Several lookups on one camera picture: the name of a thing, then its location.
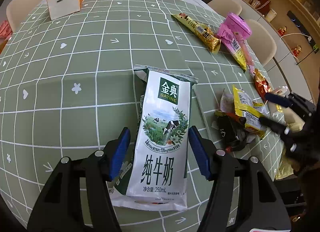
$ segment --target red candy wrapper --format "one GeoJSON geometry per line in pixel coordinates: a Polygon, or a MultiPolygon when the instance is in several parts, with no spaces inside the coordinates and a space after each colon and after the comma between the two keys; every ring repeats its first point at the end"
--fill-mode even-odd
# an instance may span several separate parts
{"type": "Polygon", "coordinates": [[[268,81],[265,79],[265,77],[261,74],[261,72],[258,69],[254,70],[254,84],[259,95],[266,103],[267,101],[265,95],[267,92],[271,92],[271,87],[268,81]]]}

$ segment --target shelf decoration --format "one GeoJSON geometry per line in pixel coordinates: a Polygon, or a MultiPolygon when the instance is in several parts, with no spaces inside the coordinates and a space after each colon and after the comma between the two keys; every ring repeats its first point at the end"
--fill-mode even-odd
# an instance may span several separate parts
{"type": "Polygon", "coordinates": [[[286,26],[283,26],[283,27],[280,27],[278,29],[278,32],[281,36],[284,36],[285,32],[287,31],[287,27],[286,26]]]}
{"type": "Polygon", "coordinates": [[[300,45],[298,45],[298,46],[296,46],[295,48],[292,49],[295,57],[297,57],[300,54],[301,50],[302,50],[302,47],[300,45]]]}

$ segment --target red ornament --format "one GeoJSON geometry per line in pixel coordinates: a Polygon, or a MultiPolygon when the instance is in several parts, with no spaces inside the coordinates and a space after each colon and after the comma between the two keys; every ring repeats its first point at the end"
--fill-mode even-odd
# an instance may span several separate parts
{"type": "Polygon", "coordinates": [[[297,57],[300,52],[301,52],[302,47],[300,45],[296,46],[295,48],[292,49],[294,56],[297,57]]]}

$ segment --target gold foil wrapper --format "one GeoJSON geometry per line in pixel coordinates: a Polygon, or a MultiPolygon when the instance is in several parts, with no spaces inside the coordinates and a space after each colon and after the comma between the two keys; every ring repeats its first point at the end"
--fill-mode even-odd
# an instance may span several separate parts
{"type": "Polygon", "coordinates": [[[191,17],[185,13],[172,15],[193,33],[201,39],[201,41],[207,46],[210,52],[218,53],[220,49],[220,39],[214,36],[211,28],[205,24],[194,21],[191,17]]]}

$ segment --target cow illustration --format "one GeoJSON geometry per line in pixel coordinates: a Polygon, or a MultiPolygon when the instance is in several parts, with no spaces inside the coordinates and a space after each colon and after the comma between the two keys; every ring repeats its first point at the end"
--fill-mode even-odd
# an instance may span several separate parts
{"type": "Polygon", "coordinates": [[[163,130],[162,135],[165,135],[165,134],[171,132],[173,129],[176,129],[177,126],[179,126],[179,125],[180,125],[180,121],[179,120],[171,120],[171,121],[169,121],[167,127],[162,129],[163,130]]]}

